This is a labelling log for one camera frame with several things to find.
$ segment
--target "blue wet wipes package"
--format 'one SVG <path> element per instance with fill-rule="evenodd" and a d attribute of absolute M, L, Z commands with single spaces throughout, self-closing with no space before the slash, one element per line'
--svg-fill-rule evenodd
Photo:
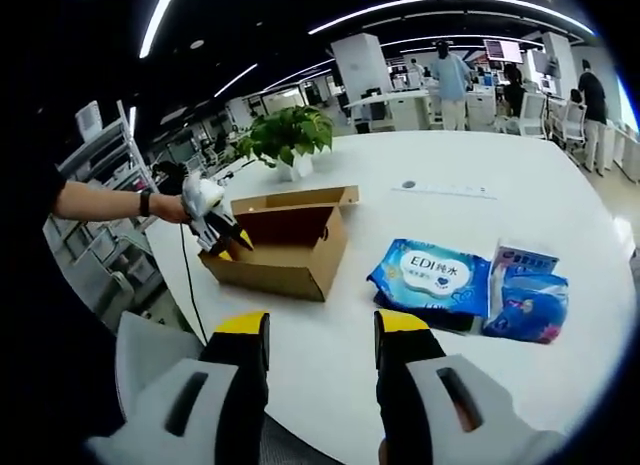
<path fill-rule="evenodd" d="M 439 310 L 489 316 L 490 263 L 430 243 L 396 239 L 367 280 L 376 301 L 408 312 Z"/>
<path fill-rule="evenodd" d="M 494 272 L 491 317 L 483 333 L 526 342 L 551 343 L 567 316 L 566 278 L 509 266 Z"/>

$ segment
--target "black wristband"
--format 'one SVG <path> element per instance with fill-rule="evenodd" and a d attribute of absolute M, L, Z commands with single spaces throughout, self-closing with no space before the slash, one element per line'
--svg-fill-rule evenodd
<path fill-rule="evenodd" d="M 151 192 L 149 190 L 143 190 L 140 193 L 140 216 L 148 217 L 149 216 L 149 197 L 151 196 Z"/>

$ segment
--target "green leaves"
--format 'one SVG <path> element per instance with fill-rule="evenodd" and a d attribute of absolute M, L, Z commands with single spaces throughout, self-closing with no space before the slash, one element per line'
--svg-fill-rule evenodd
<path fill-rule="evenodd" d="M 257 118 L 240 149 L 247 157 L 253 152 L 268 166 L 275 166 L 272 160 L 277 159 L 292 166 L 293 150 L 313 154 L 316 149 L 331 149 L 332 143 L 333 123 L 328 117 L 313 107 L 291 107 Z"/>

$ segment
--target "open cardboard box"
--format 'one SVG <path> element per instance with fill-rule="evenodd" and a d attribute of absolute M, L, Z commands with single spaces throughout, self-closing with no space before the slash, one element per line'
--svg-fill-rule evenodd
<path fill-rule="evenodd" d="M 200 260 L 220 283 L 324 301 L 347 245 L 340 206 L 358 199 L 349 186 L 235 200 L 254 250 L 233 246 L 233 261 L 202 251 Z"/>

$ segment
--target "round white table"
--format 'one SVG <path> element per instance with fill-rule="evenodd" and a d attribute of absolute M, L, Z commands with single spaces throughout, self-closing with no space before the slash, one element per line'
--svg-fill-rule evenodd
<path fill-rule="evenodd" d="M 195 300 L 207 331 L 225 318 L 271 312 L 267 412 L 290 432 L 346 464 L 377 463 L 384 430 L 376 402 L 372 298 L 365 281 L 394 238 L 413 238 L 493 257 L 501 237 L 544 244 L 569 279 L 569 315 L 551 345 L 435 331 L 513 396 L 536 428 L 569 433 L 614 373 L 635 319 L 635 291 L 611 215 L 550 142 L 473 132 L 391 132 L 335 140 L 315 173 L 280 183 L 262 165 L 230 182 L 227 197 L 356 184 L 345 209 L 349 242 L 326 303 L 220 286 L 185 230 Z M 394 190 L 406 180 L 483 186 L 496 200 Z M 147 236 L 178 306 L 198 330 L 177 226 L 157 221 Z"/>

